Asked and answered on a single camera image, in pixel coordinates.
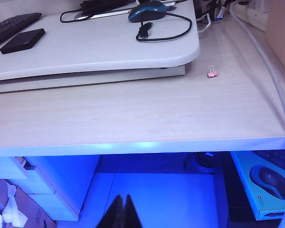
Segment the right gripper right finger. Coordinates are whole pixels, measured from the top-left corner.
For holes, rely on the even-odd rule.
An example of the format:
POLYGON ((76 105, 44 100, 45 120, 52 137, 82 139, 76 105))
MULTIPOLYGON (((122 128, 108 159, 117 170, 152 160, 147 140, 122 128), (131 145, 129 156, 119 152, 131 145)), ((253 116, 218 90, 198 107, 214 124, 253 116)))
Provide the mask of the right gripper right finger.
POLYGON ((126 203, 124 207, 124 227, 125 228, 142 228, 139 216, 135 209, 131 196, 126 196, 126 203))

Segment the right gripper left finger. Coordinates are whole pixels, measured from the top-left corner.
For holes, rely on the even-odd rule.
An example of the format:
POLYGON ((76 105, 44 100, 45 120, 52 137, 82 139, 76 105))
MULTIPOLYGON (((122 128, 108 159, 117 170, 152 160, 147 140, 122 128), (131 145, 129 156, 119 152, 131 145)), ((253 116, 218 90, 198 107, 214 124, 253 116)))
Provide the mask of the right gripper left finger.
POLYGON ((97 228, 124 228, 126 212, 121 195, 117 195, 97 224, 97 228))

